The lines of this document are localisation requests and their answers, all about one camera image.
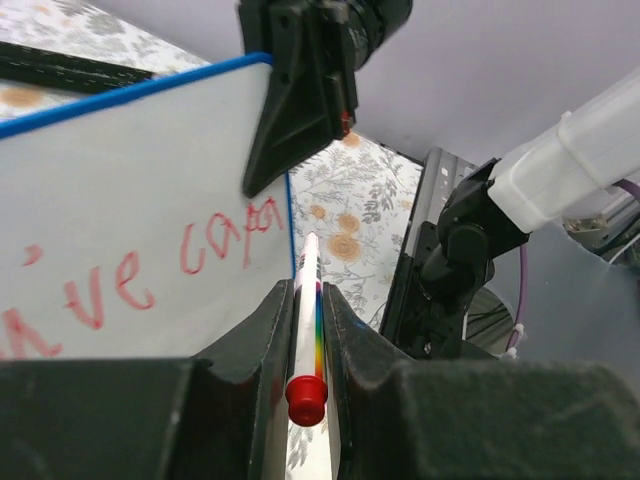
floral wallpaper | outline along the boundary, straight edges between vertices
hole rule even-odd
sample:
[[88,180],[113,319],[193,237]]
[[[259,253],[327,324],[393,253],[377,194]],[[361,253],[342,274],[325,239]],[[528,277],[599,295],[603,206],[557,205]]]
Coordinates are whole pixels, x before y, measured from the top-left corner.
[[[0,0],[0,40],[156,72],[205,62],[79,0]],[[0,81],[0,120],[78,96]],[[378,328],[420,168],[355,133],[291,171],[298,248],[321,241],[323,277]],[[287,479],[330,478],[326,419],[289,426]]]

black plastic part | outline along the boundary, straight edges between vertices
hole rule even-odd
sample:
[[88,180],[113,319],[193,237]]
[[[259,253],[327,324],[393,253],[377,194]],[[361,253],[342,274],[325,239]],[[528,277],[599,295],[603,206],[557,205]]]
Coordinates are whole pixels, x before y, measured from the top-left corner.
[[361,59],[356,64],[357,70],[407,22],[413,10],[413,0],[353,0],[350,8],[354,12],[352,18],[357,18],[350,25],[352,32],[366,38],[363,45],[366,49],[356,48]]
[[[493,259],[529,239],[488,195],[498,160],[474,171],[447,199],[438,225],[413,224],[414,252],[402,254],[380,332],[416,359],[483,358],[482,350],[462,340],[464,315],[475,294],[491,278]],[[420,198],[424,175],[420,179]]]
[[94,94],[149,80],[138,68],[0,42],[0,78],[45,88]]
[[486,237],[486,256],[491,260],[529,240],[529,235],[522,233],[487,193],[493,184],[489,180],[491,171],[498,161],[493,159],[475,170],[447,199],[438,219],[438,238],[445,256],[451,256],[448,251],[451,236],[461,226],[476,227],[482,232]]
[[417,362],[336,286],[324,305],[339,480],[637,478],[640,409],[610,371]]
[[199,358],[2,363],[0,476],[281,480],[292,304],[278,283]]
[[[380,334],[400,350],[419,360],[437,358],[493,359],[493,355],[462,340],[464,314],[480,288],[471,272],[451,275],[442,259],[436,226],[424,222],[418,228],[416,256],[401,253],[391,284]],[[427,295],[420,278],[422,266],[432,260],[430,274],[444,272],[435,285],[440,296]]]
[[355,71],[411,7],[411,0],[240,2],[245,51],[274,60],[243,178],[246,196],[349,133],[358,106]]

cable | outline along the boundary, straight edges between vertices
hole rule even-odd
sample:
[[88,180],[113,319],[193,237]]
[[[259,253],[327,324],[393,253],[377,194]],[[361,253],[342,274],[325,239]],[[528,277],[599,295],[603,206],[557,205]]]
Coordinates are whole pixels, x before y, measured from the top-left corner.
[[[640,185],[632,182],[631,180],[627,180],[626,178],[623,178],[619,182],[614,183],[614,185],[618,188],[623,189],[625,192],[635,198],[638,203],[640,203]],[[633,237],[624,247],[622,247],[618,252],[616,252],[613,257],[611,257],[611,260],[609,260],[609,265],[613,265],[624,252],[626,252],[634,243],[638,241],[638,239],[640,239],[640,233]]]
[[616,254],[613,257],[611,257],[611,260],[609,260],[609,265],[613,265],[616,262],[616,260],[620,258],[620,256],[624,252],[626,252],[630,247],[632,247],[633,244],[636,243],[639,239],[640,239],[640,233],[638,233],[635,237],[629,240],[629,242],[624,247],[618,250]]
[[640,203],[640,185],[633,183],[631,180],[623,178],[619,182],[613,184],[615,187],[623,189],[629,195],[636,199]]
[[462,339],[467,339],[467,324],[469,323],[469,312],[464,314],[464,320],[462,321]]
[[502,317],[497,318],[495,322],[492,322],[489,325],[487,325],[485,327],[482,327],[480,330],[478,330],[473,335],[471,335],[469,338],[467,338],[467,341],[471,341],[474,338],[476,338],[478,335],[482,335],[484,332],[486,332],[487,330],[490,330],[491,328],[495,327],[500,322],[502,322],[503,320],[506,320],[509,317],[511,317],[511,315],[507,313],[507,314],[503,315]]
[[591,250],[591,252],[596,255],[602,256],[605,253],[613,250],[614,248],[619,247],[621,245],[620,240],[622,240],[624,236],[629,233],[629,231],[636,225],[636,223],[638,223],[638,221],[640,221],[640,213],[637,213],[622,230],[620,230],[613,238],[611,238],[611,240],[609,240],[604,245]]
[[371,317],[371,320],[369,321],[369,324],[373,323],[373,319],[376,318],[376,315],[378,315],[378,313],[380,313],[380,310],[382,310],[385,305],[387,304],[387,302],[384,302],[382,305],[380,305],[378,307],[378,309],[376,310],[376,312],[373,314],[373,316]]
[[515,358],[516,347],[524,336],[524,310],[527,303],[527,277],[529,275],[529,265],[527,259],[527,245],[520,245],[520,293],[518,294],[518,310],[514,321],[513,332],[507,342],[506,353]]
[[484,316],[488,316],[488,315],[493,315],[494,313],[497,313],[500,310],[504,310],[505,308],[506,307],[503,304],[499,303],[498,305],[493,307],[491,310],[488,310],[486,312],[472,313],[471,315],[469,315],[469,318],[484,317]]
[[500,310],[496,310],[494,313],[485,313],[485,314],[483,314],[483,315],[481,315],[479,317],[470,319],[469,320],[469,325],[474,325],[474,324],[476,324],[478,322],[481,322],[483,320],[487,320],[489,318],[496,317],[498,315],[502,315],[502,314],[505,314],[505,313],[509,314],[509,311],[506,308],[501,308]]

handwriting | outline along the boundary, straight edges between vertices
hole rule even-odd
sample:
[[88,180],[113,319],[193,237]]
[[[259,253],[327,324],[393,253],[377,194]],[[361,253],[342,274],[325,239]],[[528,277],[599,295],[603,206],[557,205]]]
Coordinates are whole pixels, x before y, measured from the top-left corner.
[[93,316],[89,315],[80,303],[78,289],[74,282],[64,284],[64,291],[69,302],[65,305],[75,313],[78,320],[94,330],[100,330],[104,325],[104,308],[102,306],[102,293],[100,292],[100,267],[95,267],[89,272],[89,295],[93,307]]
[[27,252],[29,258],[27,258],[27,261],[22,264],[23,267],[33,265],[40,260],[40,257],[42,257],[42,248],[40,248],[39,245],[29,245],[28,247],[24,247],[24,251]]
[[[128,275],[125,274],[127,267],[129,267]],[[156,299],[149,290],[143,291],[147,303],[140,303],[126,289],[127,283],[135,278],[139,270],[138,252],[127,253],[116,270],[116,291],[125,302],[136,310],[148,310],[156,304]]]
[[25,341],[28,341],[43,357],[55,357],[62,351],[62,345],[59,343],[53,346],[47,345],[40,334],[22,320],[18,309],[7,310],[2,314],[2,318],[7,329],[11,352],[16,358],[27,358]]
[[[213,238],[213,226],[218,218],[224,227],[224,240],[222,241],[222,247],[220,247],[218,242]],[[232,233],[233,236],[236,237],[236,241],[239,242],[241,237],[238,233],[238,229],[226,215],[223,213],[215,213],[211,216],[211,220],[209,220],[209,224],[207,225],[207,241],[209,242],[209,245],[211,245],[211,248],[216,252],[216,255],[218,255],[218,258],[227,258],[227,254],[229,253],[229,236]]]
[[[253,203],[249,203],[246,209],[246,224],[244,226],[244,251],[242,268],[246,269],[251,264],[251,236],[253,233],[268,232],[271,227],[277,224],[280,230],[284,229],[284,224],[278,211],[276,201],[269,197],[259,208]],[[193,265],[192,259],[189,262],[189,246],[192,242],[192,234],[196,227],[195,223],[190,223],[184,227],[182,241],[180,245],[179,259],[180,271],[186,275],[197,275],[206,263],[206,248],[199,247],[197,250],[197,264]],[[206,225],[204,231],[204,241],[206,239],[216,257],[219,260],[225,260],[233,250],[233,243],[242,242],[242,235],[234,224],[234,222],[224,213],[214,213]],[[43,250],[39,245],[29,245],[25,247],[28,255],[27,261],[23,266],[35,264],[41,257]],[[147,288],[135,288],[135,280],[141,271],[140,254],[136,250],[131,250],[124,255],[122,261],[115,269],[115,291],[118,296],[130,308],[140,310],[151,310],[156,306],[155,295]],[[96,266],[89,270],[88,279],[88,301],[83,304],[78,293],[78,286],[73,280],[67,281],[63,285],[63,292],[66,297],[65,308],[71,310],[73,315],[83,325],[89,327],[92,331],[99,331],[105,324],[105,306],[103,303],[103,291],[101,286],[101,267]],[[15,358],[27,358],[26,346],[30,345],[32,349],[42,357],[54,357],[62,352],[63,345],[49,345],[44,338],[38,333],[36,328],[28,325],[22,319],[17,308],[11,308],[2,314],[4,326],[11,354]],[[0,360],[7,358],[4,351],[0,350]]]
[[191,239],[191,231],[195,227],[195,223],[190,223],[184,229],[184,237],[182,238],[182,246],[180,247],[180,269],[187,275],[195,275],[204,267],[204,259],[206,250],[200,247],[198,252],[198,268],[189,268],[187,257],[189,256],[189,240]]
[[253,206],[253,203],[249,203],[249,206],[247,207],[247,224],[244,227],[247,234],[244,244],[243,268],[247,268],[251,264],[251,256],[249,254],[251,250],[251,233],[255,231],[264,233],[269,230],[269,228],[271,228],[273,216],[276,217],[278,227],[282,230],[284,225],[282,224],[280,212],[278,212],[278,207],[273,198],[269,197],[259,209],[256,209]]

zip tie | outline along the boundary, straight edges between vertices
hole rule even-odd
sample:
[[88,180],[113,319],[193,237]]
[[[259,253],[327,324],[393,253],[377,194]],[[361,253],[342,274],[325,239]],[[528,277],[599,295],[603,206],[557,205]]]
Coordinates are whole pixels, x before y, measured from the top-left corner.
[[524,338],[524,323],[516,323],[513,326],[513,331],[518,332],[518,341],[514,346],[517,346],[520,343],[520,340]]
[[496,357],[498,357],[500,360],[502,360],[504,358],[506,358],[508,360],[517,360],[518,359],[518,351],[516,350],[516,347],[511,347],[505,353],[500,353],[499,355],[496,355]]
[[603,184],[600,181],[598,171],[593,167],[593,165],[578,151],[577,148],[573,146],[571,140],[569,140],[569,136],[567,135],[566,123],[567,119],[571,116],[571,112],[564,112],[560,116],[560,121],[558,122],[558,129],[556,131],[556,136],[558,137],[558,141],[560,145],[567,151],[571,158],[582,168],[582,171],[587,174],[589,178],[596,184],[596,186],[600,189],[605,189],[609,187],[607,184]]

